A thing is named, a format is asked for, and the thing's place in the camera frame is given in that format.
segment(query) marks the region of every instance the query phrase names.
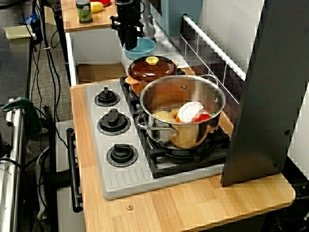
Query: red tomato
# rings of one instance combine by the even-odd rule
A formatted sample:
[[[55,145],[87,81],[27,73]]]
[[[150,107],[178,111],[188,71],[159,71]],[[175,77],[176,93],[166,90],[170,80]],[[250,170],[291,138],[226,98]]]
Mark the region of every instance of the red tomato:
[[[204,120],[206,120],[206,119],[208,119],[208,118],[210,118],[209,115],[203,114],[203,115],[201,115],[200,117],[198,117],[194,122],[201,122],[201,121],[204,121]]]

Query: green clamp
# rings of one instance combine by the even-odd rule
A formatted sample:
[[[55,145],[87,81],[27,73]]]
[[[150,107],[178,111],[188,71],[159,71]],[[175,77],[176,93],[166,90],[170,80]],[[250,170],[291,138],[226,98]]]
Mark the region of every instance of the green clamp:
[[[18,98],[2,107],[3,112],[9,112],[13,109],[24,109],[28,120],[27,136],[37,135],[42,130],[40,118],[32,101],[28,98]]]

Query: pot handle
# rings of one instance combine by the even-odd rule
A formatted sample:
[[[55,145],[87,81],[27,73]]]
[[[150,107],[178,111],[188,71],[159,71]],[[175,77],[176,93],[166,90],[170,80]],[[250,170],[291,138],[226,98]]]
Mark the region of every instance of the pot handle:
[[[212,74],[206,74],[206,75],[201,75],[201,76],[199,76],[199,77],[203,77],[203,78],[208,77],[208,78],[207,78],[207,80],[209,80],[209,77],[212,77],[213,79],[215,79],[215,80],[216,80],[216,85],[217,85],[217,86],[219,86],[219,81],[218,81],[218,78],[217,78],[215,75],[212,75]]]
[[[142,115],[144,114],[145,112],[140,112],[140,114],[136,117],[135,119],[135,124],[138,128],[141,128],[141,129],[144,129],[144,130],[150,130],[150,131],[160,131],[160,130],[164,130],[164,131],[174,131],[175,133],[178,133],[178,131],[173,128],[172,126],[169,126],[169,127],[147,127],[147,126],[144,126],[140,123],[140,119],[142,118]]]

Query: backsplash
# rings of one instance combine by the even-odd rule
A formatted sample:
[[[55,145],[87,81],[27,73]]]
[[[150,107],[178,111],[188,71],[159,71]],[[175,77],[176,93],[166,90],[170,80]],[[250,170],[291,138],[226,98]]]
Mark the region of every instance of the backsplash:
[[[196,75],[214,74],[225,94],[224,112],[235,122],[245,73],[187,16],[183,16],[181,35],[170,38]]]

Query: green label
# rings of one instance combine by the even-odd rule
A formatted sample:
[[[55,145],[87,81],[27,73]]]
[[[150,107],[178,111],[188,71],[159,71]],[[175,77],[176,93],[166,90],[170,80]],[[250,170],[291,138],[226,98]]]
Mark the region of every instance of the green label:
[[[89,6],[84,6],[83,8],[77,8],[78,19],[80,23],[91,23],[92,14]]]

